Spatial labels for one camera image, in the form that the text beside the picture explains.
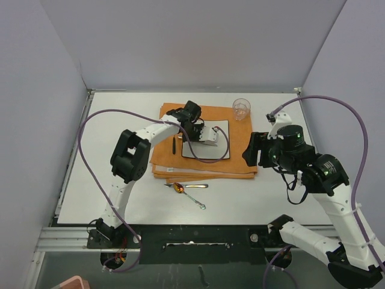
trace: transparent glass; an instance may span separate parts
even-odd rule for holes
[[[247,99],[238,98],[233,103],[233,112],[236,120],[245,119],[250,113],[251,105]]]

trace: gold spoon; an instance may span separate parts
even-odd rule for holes
[[[201,202],[198,202],[197,200],[195,200],[192,196],[190,196],[188,193],[185,192],[185,189],[183,188],[183,186],[178,183],[178,182],[175,182],[173,184],[173,188],[174,190],[177,192],[177,193],[180,193],[180,194],[185,194],[186,196],[188,196],[195,204],[197,204],[199,206],[199,208],[205,210],[206,209],[206,206],[204,204],[202,204]]]

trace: white wall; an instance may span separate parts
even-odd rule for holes
[[[292,92],[345,0],[41,0],[91,89]]]
[[[0,288],[20,289],[87,94],[38,0],[2,1],[0,39]]]
[[[304,85],[304,94],[339,98],[365,121],[369,156],[357,199],[385,244],[385,1],[348,0]],[[327,101],[304,101],[318,148],[341,160],[354,181],[362,155],[359,124],[348,110]]]

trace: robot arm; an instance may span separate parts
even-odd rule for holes
[[[286,215],[268,225],[270,238],[293,244],[313,255],[327,265],[333,277],[346,288],[373,287],[382,279],[381,269],[353,215],[351,187],[341,163],[331,155],[317,154],[313,146],[306,144],[302,127],[291,125],[285,112],[268,115],[268,120],[272,130],[253,132],[243,158],[249,166],[256,166],[260,151],[258,165],[278,167],[280,173],[294,175],[299,184],[306,187],[306,194],[311,194],[323,207],[340,241],[318,235]],[[360,204],[355,211],[368,233],[369,244],[384,262],[385,247],[368,225]]]
[[[154,123],[137,132],[131,132],[128,129],[122,132],[110,161],[114,177],[109,191],[109,198],[120,216],[125,215],[135,182],[147,169],[150,150],[169,136],[179,133],[178,126],[170,122],[183,127],[191,141],[216,145],[217,130],[196,124],[200,115],[200,107],[188,101],[184,108],[168,111],[159,123]],[[122,221],[113,212],[111,206],[106,204],[101,218],[96,222],[99,237],[110,246],[120,245],[123,238],[119,228],[121,225]]]

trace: white table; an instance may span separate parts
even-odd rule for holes
[[[296,97],[296,94],[262,93],[97,92],[89,114],[107,108],[119,108],[158,119],[159,109],[164,102],[185,104],[191,100],[198,105],[231,107],[235,99],[246,98],[251,103],[253,131],[268,131],[271,125],[266,120],[266,113]],[[310,144],[299,102],[286,107],[285,111],[290,114],[294,124],[304,128],[305,139]],[[135,131],[148,124],[145,120],[121,113],[100,114],[87,124],[82,139],[84,154],[106,190],[112,178],[109,159],[120,133],[125,129]],[[287,214],[303,225],[331,224],[311,196],[301,205],[291,205],[286,200],[285,184],[272,169],[259,168],[254,180],[213,179],[205,182],[209,188],[189,191],[207,206],[206,210],[201,210],[186,196],[164,186],[163,179],[155,179],[149,164],[147,172],[132,190],[125,219],[128,223],[154,225],[265,225],[281,214]],[[303,191],[301,187],[292,192],[292,198],[299,200]],[[58,223],[87,224],[100,217],[105,204],[102,193],[77,156]]]

